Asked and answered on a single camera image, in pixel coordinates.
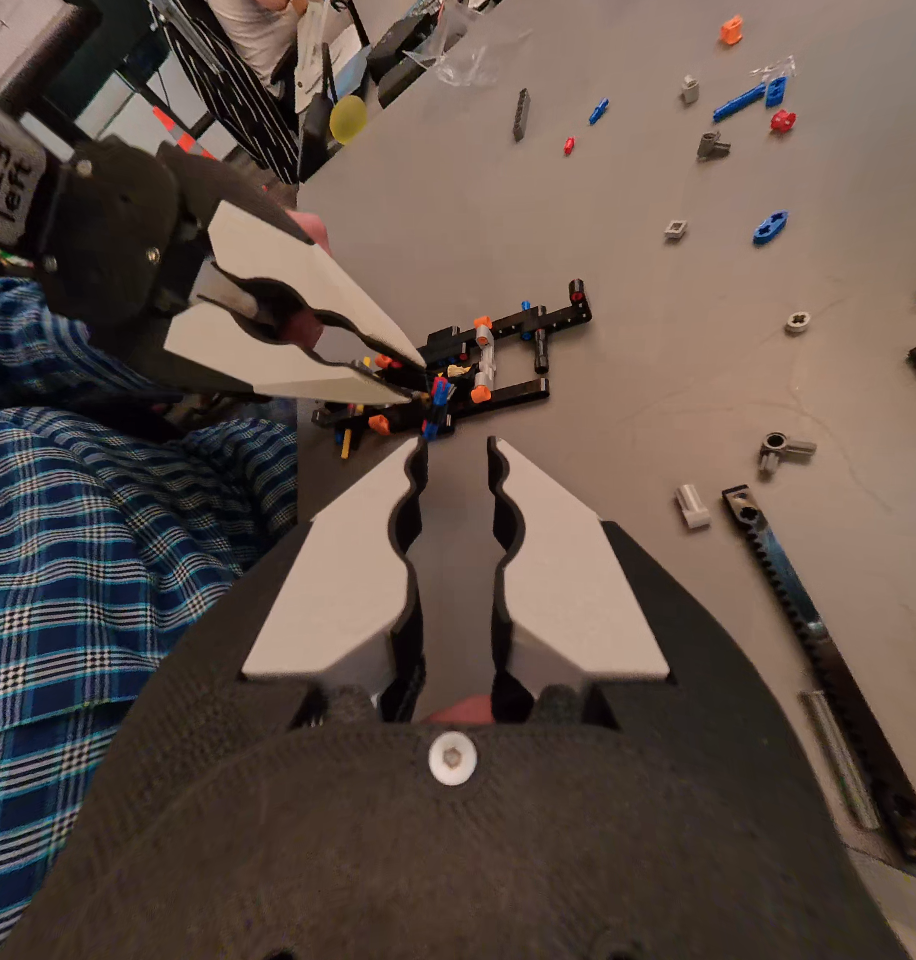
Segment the yellow ball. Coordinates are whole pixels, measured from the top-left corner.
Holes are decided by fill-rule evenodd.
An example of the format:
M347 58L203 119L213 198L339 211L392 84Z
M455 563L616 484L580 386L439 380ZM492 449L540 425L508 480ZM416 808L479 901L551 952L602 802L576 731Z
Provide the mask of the yellow ball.
M348 145L367 126L368 107L356 94L341 97L332 107L329 116L331 138L340 146Z

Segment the empty clear plastic bag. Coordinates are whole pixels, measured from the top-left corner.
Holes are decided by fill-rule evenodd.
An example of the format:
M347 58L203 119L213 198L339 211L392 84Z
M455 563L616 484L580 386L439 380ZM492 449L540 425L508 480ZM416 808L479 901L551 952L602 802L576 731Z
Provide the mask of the empty clear plastic bag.
M467 33L433 35L422 52L426 72L454 89L492 87L505 61L513 58L533 31L514 30L488 36Z

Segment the black toy car chassis assembly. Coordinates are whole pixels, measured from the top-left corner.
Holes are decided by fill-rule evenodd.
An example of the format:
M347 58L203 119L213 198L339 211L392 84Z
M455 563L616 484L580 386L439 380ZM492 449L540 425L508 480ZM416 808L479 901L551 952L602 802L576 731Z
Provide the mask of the black toy car chassis assembly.
M354 405L321 403L310 422L333 436L346 459L366 434L392 437L416 434L429 405L435 376L446 376L454 386L449 417L439 436L454 434L460 423L508 409L546 401L551 394L549 347L554 334L587 325L592 309L584 282L569 283L568 302L557 310L524 301L521 308L503 318L481 316L471 327L454 325L428 334L418 350L425 361L423 372L406 369L402 362L378 354L366 366L386 383L408 391L409 403L401 405ZM501 386L497 382L497 348L503 341L522 341L534 352L535 376L527 381Z

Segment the person's left hand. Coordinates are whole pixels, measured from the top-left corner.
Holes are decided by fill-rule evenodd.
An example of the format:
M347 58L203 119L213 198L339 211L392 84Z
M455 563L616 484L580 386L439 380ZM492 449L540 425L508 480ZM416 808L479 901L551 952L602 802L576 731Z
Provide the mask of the person's left hand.
M327 228L319 216L300 210L285 210L285 213L304 237L333 257Z

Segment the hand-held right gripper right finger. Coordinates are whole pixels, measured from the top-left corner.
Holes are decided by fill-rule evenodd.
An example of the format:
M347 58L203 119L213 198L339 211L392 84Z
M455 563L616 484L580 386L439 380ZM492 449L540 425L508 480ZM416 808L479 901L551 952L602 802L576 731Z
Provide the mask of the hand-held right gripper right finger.
M495 721L525 721L551 688L584 702L603 685L667 681L607 523L505 439L488 438L487 458L503 551L490 620Z

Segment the black box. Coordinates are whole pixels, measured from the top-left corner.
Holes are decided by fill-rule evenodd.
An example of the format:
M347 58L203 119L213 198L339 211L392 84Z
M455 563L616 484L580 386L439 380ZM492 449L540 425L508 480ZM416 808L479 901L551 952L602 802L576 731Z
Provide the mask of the black box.
M433 2L416 6L395 22L367 57L380 108L389 107L418 79L442 66L477 15L464 3Z

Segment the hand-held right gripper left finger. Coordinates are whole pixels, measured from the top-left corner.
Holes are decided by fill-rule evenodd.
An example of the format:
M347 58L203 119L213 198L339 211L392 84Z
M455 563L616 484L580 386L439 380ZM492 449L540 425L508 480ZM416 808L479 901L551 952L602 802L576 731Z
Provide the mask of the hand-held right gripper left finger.
M400 444L307 525L243 665L250 681L357 687L410 722L426 678L423 613L407 556L422 530L428 446Z

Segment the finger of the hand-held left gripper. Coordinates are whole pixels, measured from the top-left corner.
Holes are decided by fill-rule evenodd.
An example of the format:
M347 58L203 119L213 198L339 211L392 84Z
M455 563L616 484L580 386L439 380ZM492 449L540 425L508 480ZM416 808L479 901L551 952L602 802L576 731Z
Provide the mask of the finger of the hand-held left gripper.
M288 342L251 335L222 306L200 302L172 318L164 349L260 395L354 405L401 405L412 395L362 367L321 360Z
M242 282L277 282L332 327L425 368L408 336L319 245L222 200L207 229L216 263Z

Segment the black lego beam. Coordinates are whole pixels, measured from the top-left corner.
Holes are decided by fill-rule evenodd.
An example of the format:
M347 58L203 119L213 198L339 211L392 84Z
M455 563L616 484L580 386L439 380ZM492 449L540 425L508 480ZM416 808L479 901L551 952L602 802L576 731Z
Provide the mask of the black lego beam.
M890 837L904 861L916 863L916 790L824 617L750 487L727 488L721 498L810 662L816 684L813 690L824 691L866 776L882 822L879 834Z

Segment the black white striped panel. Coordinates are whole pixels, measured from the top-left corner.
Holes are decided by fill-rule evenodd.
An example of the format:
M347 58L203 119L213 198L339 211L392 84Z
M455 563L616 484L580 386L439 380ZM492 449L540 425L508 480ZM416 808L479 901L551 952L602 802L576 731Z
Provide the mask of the black white striped panel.
M208 112L262 169L298 182L298 147L281 104L282 86L263 86L235 51L206 2L148 3L172 53Z

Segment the person's left forearm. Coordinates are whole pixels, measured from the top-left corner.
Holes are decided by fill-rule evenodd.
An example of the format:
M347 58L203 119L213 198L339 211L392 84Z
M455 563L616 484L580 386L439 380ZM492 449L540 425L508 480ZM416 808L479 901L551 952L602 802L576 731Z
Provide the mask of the person's left forearm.
M53 312L39 286L0 278L0 414L152 413L177 399L90 342L79 320Z

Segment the grey toy axle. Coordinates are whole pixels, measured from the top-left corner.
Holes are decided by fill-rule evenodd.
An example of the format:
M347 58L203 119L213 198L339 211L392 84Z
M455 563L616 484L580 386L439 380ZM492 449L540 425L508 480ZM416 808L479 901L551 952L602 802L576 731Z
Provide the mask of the grey toy axle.
M879 833L882 822L866 776L824 691L801 691L799 699L822 744L851 819L861 830Z

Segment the blue toy axle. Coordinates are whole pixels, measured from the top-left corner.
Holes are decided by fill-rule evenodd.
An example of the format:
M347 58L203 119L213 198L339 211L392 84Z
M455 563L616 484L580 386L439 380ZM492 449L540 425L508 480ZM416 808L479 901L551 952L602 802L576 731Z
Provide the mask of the blue toy axle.
M750 90L747 90L740 95L729 99L727 102L717 107L712 114L712 121L714 124L720 124L738 114L739 112L745 110L747 107L751 106L754 103L757 103L763 100L766 96L767 84L760 82L758 85L753 87Z

